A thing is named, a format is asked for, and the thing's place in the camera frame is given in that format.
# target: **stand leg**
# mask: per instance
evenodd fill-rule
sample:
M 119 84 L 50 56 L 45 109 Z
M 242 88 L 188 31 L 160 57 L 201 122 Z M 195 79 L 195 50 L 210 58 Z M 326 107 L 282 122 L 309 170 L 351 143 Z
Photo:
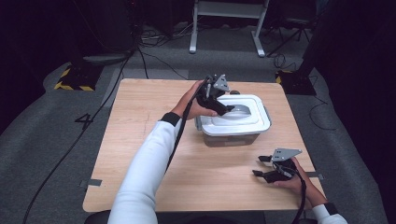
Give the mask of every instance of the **stand leg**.
M 190 53 L 195 53 L 197 50 L 197 35 L 198 35 L 197 23 L 198 23 L 198 0 L 195 0 L 192 35 L 190 42 Z
M 265 1 L 265 3 L 262 6 L 262 13 L 260 15 L 259 22 L 257 23 L 256 31 L 251 32 L 251 35 L 253 36 L 254 45 L 256 45 L 256 49 L 257 49 L 257 53 L 259 54 L 259 57 L 265 56 L 265 52 L 264 49 L 262 48 L 262 42 L 259 39 L 259 35 L 260 35 L 260 31 L 262 30 L 262 23 L 265 18 L 265 13 L 267 12 L 268 2 L 269 1 Z

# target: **black wristband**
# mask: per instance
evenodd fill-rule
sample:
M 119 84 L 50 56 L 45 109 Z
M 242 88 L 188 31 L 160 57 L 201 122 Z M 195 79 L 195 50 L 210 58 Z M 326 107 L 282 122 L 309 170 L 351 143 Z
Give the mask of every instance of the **black wristband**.
M 338 214 L 338 211 L 335 208 L 335 205 L 333 203 L 325 203 L 323 205 L 326 207 L 326 209 L 329 212 L 330 216 Z
M 171 123 L 174 127 L 176 127 L 178 121 L 180 120 L 180 117 L 173 113 L 169 112 L 163 115 L 163 118 L 161 119 L 162 121 L 169 122 Z

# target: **wooden tabletop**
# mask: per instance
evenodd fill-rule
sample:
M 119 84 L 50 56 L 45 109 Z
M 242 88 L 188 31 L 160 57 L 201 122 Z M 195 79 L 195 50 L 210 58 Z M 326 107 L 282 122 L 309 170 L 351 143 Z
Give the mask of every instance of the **wooden tabletop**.
M 170 111 L 192 86 L 191 80 L 124 79 L 106 127 L 92 172 L 101 185 L 89 186 L 83 208 L 110 209 L 129 163 L 155 122 Z M 259 156 L 279 147 L 298 148 L 307 172 L 315 171 L 280 85 L 228 82 L 232 90 L 262 99 L 272 126 L 249 146 L 207 147 L 202 132 L 188 120 L 177 152 L 157 192 L 157 211 L 235 211 L 297 209 L 301 196 L 279 189 L 253 175 L 272 171 Z M 317 178 L 313 183 L 323 192 Z

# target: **container lid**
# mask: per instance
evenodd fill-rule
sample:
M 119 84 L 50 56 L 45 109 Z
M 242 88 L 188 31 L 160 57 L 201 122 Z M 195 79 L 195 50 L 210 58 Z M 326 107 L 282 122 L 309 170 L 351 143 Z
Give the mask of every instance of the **container lid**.
M 202 131 L 211 136 L 244 135 L 262 133 L 271 126 L 262 100 L 250 94 L 222 95 L 218 101 L 224 105 L 247 106 L 246 109 L 226 113 L 223 116 L 201 116 Z

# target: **white long sleeve shirt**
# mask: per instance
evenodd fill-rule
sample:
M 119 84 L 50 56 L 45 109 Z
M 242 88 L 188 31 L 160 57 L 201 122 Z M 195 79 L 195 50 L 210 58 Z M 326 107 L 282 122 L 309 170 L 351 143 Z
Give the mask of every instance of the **white long sleeve shirt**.
M 163 180 L 180 123 L 180 117 L 174 113 L 167 113 L 162 120 L 157 121 L 134 155 L 113 203 L 108 224 L 158 223 L 155 193 Z M 323 204 L 315 207 L 313 211 L 318 223 L 347 223 L 340 215 L 330 214 Z

